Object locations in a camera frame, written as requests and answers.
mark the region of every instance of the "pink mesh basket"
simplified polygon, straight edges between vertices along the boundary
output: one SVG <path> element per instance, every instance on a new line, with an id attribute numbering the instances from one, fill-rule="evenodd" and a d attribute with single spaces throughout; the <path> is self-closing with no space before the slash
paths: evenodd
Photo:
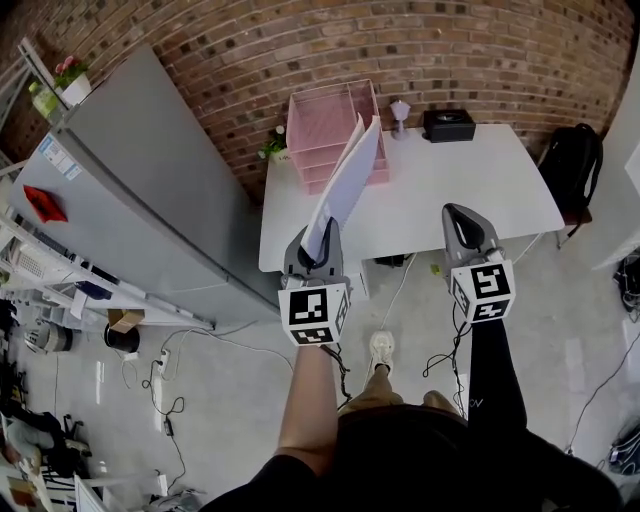
<path id="1" fill-rule="evenodd" d="M 359 80 L 296 92 L 289 100 L 287 147 L 308 194 L 327 185 L 342 150 L 356 127 L 357 114 L 365 129 L 378 115 L 371 80 Z M 382 131 L 374 171 L 367 185 L 389 181 Z"/>

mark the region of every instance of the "brick wall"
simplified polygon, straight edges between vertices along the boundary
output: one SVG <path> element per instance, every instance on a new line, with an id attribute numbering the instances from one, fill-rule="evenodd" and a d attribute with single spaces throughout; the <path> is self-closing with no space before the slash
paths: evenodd
<path id="1" fill-rule="evenodd" d="M 0 22 L 0 72 L 29 35 L 53 67 L 74 54 L 97 81 L 148 42 L 256 203 L 256 152 L 291 92 L 359 78 L 388 106 L 463 107 L 510 123 L 533 154 L 557 126 L 602 130 L 626 86 L 624 0 L 21 0 Z M 0 144 L 26 158 L 46 127 L 21 98 Z"/>

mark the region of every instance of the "refrigerator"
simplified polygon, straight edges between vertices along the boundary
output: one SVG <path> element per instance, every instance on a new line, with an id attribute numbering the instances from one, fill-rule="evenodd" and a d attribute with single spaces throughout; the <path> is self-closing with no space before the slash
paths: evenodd
<path id="1" fill-rule="evenodd" d="M 23 185 L 68 222 L 42 223 Z M 258 269 L 260 214 L 148 45 L 55 125 L 10 204 L 71 252 L 216 323 L 278 320 Z"/>

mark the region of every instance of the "bare forearm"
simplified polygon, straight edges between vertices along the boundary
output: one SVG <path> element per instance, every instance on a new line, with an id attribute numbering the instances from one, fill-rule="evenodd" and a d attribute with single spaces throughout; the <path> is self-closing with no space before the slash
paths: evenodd
<path id="1" fill-rule="evenodd" d="M 324 473 L 338 435 L 337 407 L 331 357 L 318 347 L 300 348 L 276 453 Z"/>

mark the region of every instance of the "potted plant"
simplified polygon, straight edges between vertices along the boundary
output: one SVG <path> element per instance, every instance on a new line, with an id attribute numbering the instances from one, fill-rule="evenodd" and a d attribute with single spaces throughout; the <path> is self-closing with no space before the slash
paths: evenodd
<path id="1" fill-rule="evenodd" d="M 284 126 L 276 126 L 276 129 L 271 130 L 269 135 L 271 139 L 258 151 L 258 156 L 263 160 L 271 157 L 271 160 L 276 164 L 291 160 L 289 151 L 287 150 L 287 138 L 285 136 Z"/>
<path id="2" fill-rule="evenodd" d="M 56 87 L 64 91 L 62 98 L 71 106 L 80 103 L 91 92 L 87 69 L 89 66 L 73 55 L 69 55 L 64 62 L 56 66 Z"/>

